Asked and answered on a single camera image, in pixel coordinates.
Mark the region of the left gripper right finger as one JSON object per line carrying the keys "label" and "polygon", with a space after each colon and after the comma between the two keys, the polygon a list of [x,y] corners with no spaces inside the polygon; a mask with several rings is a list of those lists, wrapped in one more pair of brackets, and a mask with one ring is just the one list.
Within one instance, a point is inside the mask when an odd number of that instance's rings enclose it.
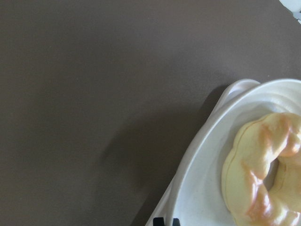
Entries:
{"label": "left gripper right finger", "polygon": [[180,226],[180,221],[178,218],[173,218],[172,226]]}

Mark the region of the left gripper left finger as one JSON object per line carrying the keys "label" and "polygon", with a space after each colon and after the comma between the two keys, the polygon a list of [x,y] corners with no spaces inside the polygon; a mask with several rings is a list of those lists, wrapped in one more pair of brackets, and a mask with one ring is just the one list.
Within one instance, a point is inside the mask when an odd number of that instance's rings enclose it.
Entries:
{"label": "left gripper left finger", "polygon": [[165,226],[164,218],[163,217],[154,218],[153,226]]}

